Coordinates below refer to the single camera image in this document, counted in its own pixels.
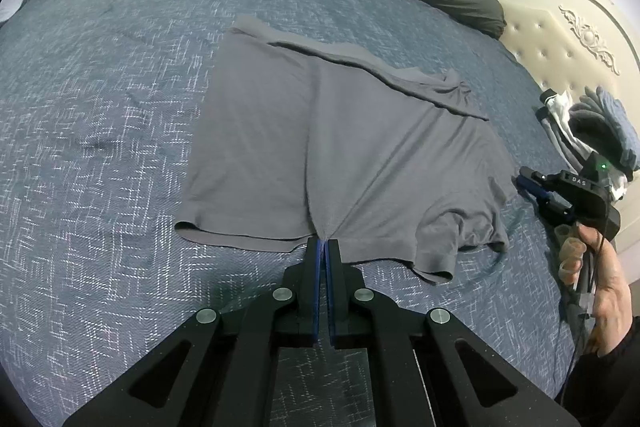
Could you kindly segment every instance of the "headboard trim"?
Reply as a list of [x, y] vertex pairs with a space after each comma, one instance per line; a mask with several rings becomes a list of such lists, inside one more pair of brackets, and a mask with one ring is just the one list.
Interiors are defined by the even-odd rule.
[[600, 37], [596, 28], [585, 23], [584, 20], [581, 20], [573, 11], [563, 8], [562, 5], [558, 6], [558, 8], [568, 21], [571, 31], [578, 37], [580, 44], [587, 48], [594, 57], [603, 61], [607, 68], [620, 76], [620, 72], [616, 68], [616, 59], [613, 53], [607, 49], [604, 40]]

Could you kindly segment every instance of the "person's arm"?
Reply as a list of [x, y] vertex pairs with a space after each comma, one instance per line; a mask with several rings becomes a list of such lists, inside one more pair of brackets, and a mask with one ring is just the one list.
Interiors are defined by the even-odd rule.
[[[629, 414], [617, 409], [640, 371], [640, 320], [633, 318], [631, 291], [613, 246], [604, 240], [598, 254], [600, 232], [579, 225], [578, 233], [597, 256], [593, 305], [596, 326], [589, 341], [592, 349], [578, 359], [569, 377], [563, 405], [582, 427], [613, 427], [618, 423], [608, 423], [609, 418]], [[631, 414], [630, 421], [640, 418], [640, 411]], [[633, 425], [625, 421], [620, 425]]]

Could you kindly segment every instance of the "bed headboard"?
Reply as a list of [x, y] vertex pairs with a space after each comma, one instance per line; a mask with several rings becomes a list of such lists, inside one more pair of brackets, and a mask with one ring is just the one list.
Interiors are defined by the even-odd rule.
[[[610, 0], [498, 0], [506, 28], [500, 42], [541, 89], [603, 86], [622, 100], [640, 130], [640, 41]], [[640, 240], [640, 182], [616, 204], [622, 217], [619, 250]]]

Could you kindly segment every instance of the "mattress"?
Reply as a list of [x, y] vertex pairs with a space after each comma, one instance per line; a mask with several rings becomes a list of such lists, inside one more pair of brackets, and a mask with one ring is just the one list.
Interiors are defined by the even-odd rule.
[[[514, 160], [562, 160], [536, 84], [500, 42], [417, 0], [30, 0], [0, 28], [0, 363], [57, 427], [197, 309], [229, 311], [302, 258], [178, 237], [198, 107], [238, 14], [396, 68], [454, 68]], [[516, 196], [511, 248], [461, 251], [434, 286], [394, 261], [360, 264], [401, 306], [441, 306], [550, 396], [573, 349], [545, 227]], [[321, 324], [326, 317], [321, 317]], [[372, 426], [366, 353], [283, 350], [271, 425]]]

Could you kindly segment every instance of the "black cable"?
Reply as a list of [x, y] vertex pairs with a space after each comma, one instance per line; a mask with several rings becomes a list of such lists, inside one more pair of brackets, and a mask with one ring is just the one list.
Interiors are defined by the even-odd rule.
[[[600, 246], [598, 247], [598, 253], [593, 257], [593, 270], [591, 272], [591, 279], [589, 281], [589, 285], [587, 286], [587, 293], [591, 293], [591, 291], [593, 290], [593, 285], [595, 284], [596, 281], [596, 272], [598, 270], [598, 261], [600, 259], [600, 255], [602, 254], [602, 247], [604, 246], [604, 236], [607, 233], [607, 225], [609, 224], [609, 211], [611, 209], [611, 203], [610, 203], [610, 199], [609, 201], [607, 201], [607, 210], [605, 213], [605, 217], [604, 217], [604, 229], [602, 230], [602, 238], [600, 239]], [[560, 406], [563, 407], [564, 406], [564, 393], [566, 391], [566, 385], [569, 382], [569, 375], [571, 375], [571, 371], [574, 369], [573, 365], [574, 365], [574, 361], [575, 361], [575, 355], [578, 352], [578, 346], [580, 345], [580, 341], [582, 340], [583, 336], [584, 336], [584, 326], [587, 322], [587, 317], [588, 314], [585, 313], [582, 316], [582, 324], [580, 325], [580, 335], [578, 336], [578, 341], [575, 343], [574, 346], [574, 352], [571, 355], [571, 360], [569, 362], [569, 369], [567, 369], [566, 375], [564, 376], [564, 383], [562, 384], [562, 392], [560, 394]], [[580, 356], [583, 356], [584, 354], [584, 349], [586, 347], [586, 340], [584, 340], [582, 342], [582, 349], [581, 349], [581, 353]]]

